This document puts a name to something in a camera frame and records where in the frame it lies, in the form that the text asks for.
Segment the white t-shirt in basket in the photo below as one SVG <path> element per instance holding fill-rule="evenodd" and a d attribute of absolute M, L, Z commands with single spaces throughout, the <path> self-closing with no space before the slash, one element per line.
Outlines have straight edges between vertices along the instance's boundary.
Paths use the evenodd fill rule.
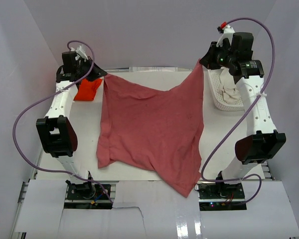
<path fill-rule="evenodd" d="M 239 91 L 236 88 L 233 76 L 229 73 L 229 69 L 224 68 L 220 74 L 220 86 L 218 89 L 225 103 L 235 105 L 240 100 Z"/>

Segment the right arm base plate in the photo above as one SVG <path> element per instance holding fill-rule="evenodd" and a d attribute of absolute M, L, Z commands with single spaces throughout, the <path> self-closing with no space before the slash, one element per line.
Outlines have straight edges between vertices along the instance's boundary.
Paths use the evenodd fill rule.
<path fill-rule="evenodd" d="M 200 211 L 244 211 L 247 209 L 241 183 L 197 183 Z"/>

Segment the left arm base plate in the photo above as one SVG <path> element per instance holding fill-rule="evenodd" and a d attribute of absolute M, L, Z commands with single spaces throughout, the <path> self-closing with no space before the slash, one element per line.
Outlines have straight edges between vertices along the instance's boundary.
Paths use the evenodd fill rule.
<path fill-rule="evenodd" d="M 68 185 L 64 208 L 81 210 L 112 209 L 112 203 L 108 198 L 111 195 L 111 184 L 103 184 L 102 186 L 104 190 L 98 184 L 83 183 Z"/>

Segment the papers at table back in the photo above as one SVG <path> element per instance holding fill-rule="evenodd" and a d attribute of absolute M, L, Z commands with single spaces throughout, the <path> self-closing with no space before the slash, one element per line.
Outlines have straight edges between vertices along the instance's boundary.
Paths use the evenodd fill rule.
<path fill-rule="evenodd" d="M 177 67 L 130 67 L 129 72 L 177 72 Z"/>

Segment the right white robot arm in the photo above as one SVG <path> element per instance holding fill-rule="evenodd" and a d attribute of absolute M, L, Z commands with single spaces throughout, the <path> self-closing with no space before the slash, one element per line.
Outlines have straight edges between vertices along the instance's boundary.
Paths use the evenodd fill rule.
<path fill-rule="evenodd" d="M 264 70 L 261 61 L 252 58 L 254 37 L 251 33 L 223 32 L 212 42 L 200 64 L 209 70 L 228 69 L 233 77 L 246 113 L 246 137 L 235 143 L 235 157 L 216 178 L 215 192 L 222 199 L 233 193 L 233 187 L 251 169 L 272 159 L 286 142 L 286 135 L 278 132 L 263 93 Z"/>

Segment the white perforated plastic basket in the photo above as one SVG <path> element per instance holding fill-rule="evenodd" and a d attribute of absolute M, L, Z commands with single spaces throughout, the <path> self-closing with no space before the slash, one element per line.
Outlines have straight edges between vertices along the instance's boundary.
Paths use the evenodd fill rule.
<path fill-rule="evenodd" d="M 222 111 L 243 111 L 241 95 L 229 69 L 207 70 L 209 87 L 215 106 Z"/>

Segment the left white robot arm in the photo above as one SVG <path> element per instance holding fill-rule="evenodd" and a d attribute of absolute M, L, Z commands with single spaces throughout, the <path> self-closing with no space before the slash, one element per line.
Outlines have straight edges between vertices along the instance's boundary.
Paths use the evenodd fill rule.
<path fill-rule="evenodd" d="M 73 157 L 78 138 L 69 116 L 74 101 L 94 100 L 106 72 L 92 63 L 82 47 L 62 53 L 62 60 L 56 72 L 58 94 L 45 117 L 36 121 L 36 128 L 43 150 L 70 172 L 70 180 L 66 182 L 70 191 L 90 199 L 95 195 L 95 186 L 90 182 L 90 172 L 81 169 L 80 161 Z"/>

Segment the pink t-shirt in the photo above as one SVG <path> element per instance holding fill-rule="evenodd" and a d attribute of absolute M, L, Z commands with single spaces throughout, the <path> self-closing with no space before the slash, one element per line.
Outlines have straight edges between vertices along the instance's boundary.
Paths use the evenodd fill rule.
<path fill-rule="evenodd" d="M 104 79 L 99 168 L 122 162 L 157 175 L 187 197 L 200 179 L 204 74 L 200 64 L 161 91 L 115 75 Z"/>

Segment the folded orange t-shirt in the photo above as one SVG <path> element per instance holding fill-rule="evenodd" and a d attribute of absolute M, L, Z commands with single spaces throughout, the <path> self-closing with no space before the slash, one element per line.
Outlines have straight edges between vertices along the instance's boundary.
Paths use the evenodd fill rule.
<path fill-rule="evenodd" d="M 74 101 L 91 102 L 94 100 L 97 89 L 100 87 L 102 79 L 96 79 L 93 82 L 83 79 L 79 86 L 78 92 L 74 97 Z"/>

